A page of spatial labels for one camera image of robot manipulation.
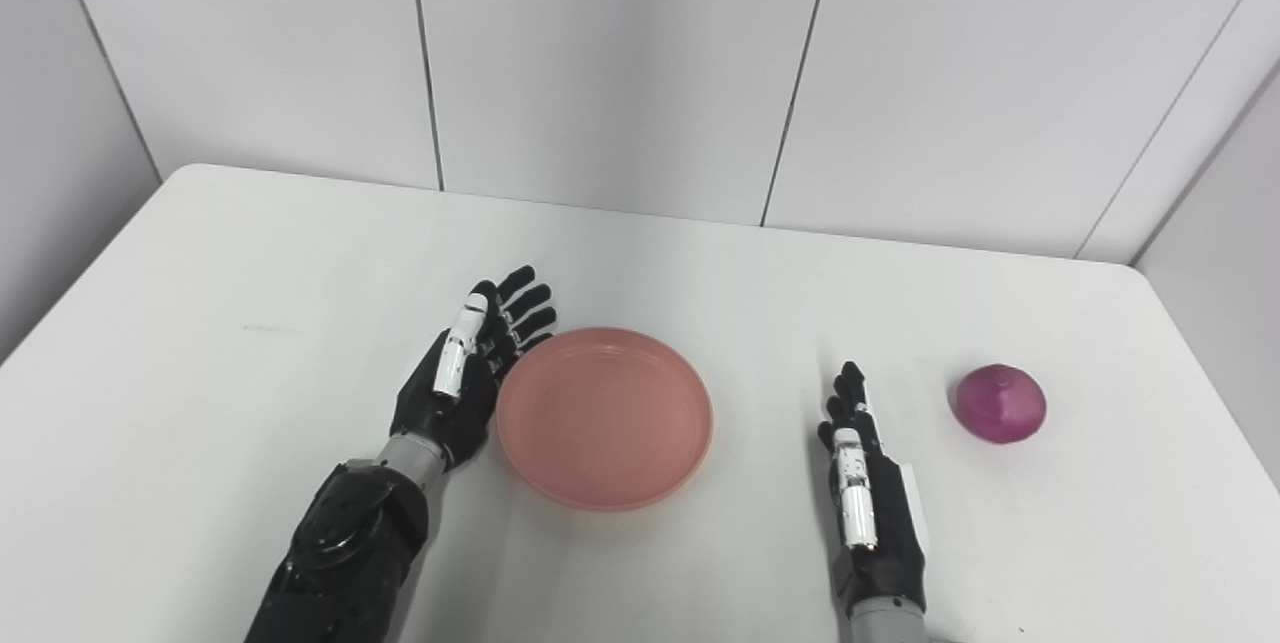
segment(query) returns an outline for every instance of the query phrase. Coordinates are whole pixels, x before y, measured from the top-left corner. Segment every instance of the purple onion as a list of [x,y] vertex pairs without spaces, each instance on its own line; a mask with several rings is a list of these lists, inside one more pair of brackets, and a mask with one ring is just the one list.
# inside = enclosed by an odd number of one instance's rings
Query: purple onion
[[997,362],[960,380],[951,412],[969,433],[992,443],[1012,443],[1044,423],[1044,392],[1030,375]]

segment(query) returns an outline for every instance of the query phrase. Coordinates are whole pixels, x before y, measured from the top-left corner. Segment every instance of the pink plate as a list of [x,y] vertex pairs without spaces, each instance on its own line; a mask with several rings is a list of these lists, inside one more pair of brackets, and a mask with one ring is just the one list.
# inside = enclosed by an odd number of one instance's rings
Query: pink plate
[[639,509],[698,469],[712,405],[698,373],[634,330],[581,328],[540,343],[498,393],[498,439],[535,489],[589,511]]

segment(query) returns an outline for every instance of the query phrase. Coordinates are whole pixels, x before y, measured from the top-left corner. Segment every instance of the white table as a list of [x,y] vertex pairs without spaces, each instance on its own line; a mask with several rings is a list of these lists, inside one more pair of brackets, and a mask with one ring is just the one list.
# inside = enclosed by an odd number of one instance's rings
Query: white table
[[[1280,496],[1133,270],[238,169],[174,175],[0,368],[0,635],[241,640],[311,494],[371,455],[479,278],[531,263],[563,328],[700,371],[710,452],[628,514],[488,446],[434,510],[399,640],[836,643],[813,429],[859,361],[915,465],[938,638],[1276,640]],[[1028,442],[951,419],[1005,361]]]

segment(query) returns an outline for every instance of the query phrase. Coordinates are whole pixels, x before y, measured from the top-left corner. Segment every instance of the robotic hand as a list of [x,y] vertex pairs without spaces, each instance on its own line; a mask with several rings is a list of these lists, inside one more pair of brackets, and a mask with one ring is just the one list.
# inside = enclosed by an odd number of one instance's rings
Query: robotic hand
[[383,640],[426,543],[426,491],[475,456],[507,371],[550,337],[552,292],[532,283],[527,265],[476,283],[401,389],[383,451],[335,468],[312,498],[246,643]]
[[915,538],[902,471],[881,451],[863,371],[846,362],[818,438],[831,452],[831,494],[844,551],[836,592],[854,643],[928,643],[924,553]]

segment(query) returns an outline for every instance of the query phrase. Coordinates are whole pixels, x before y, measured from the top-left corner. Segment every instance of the black arm casing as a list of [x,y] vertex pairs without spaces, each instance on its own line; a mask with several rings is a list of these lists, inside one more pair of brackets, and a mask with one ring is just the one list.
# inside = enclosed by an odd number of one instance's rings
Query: black arm casing
[[339,465],[293,532],[246,643],[380,643],[426,533],[412,480]]

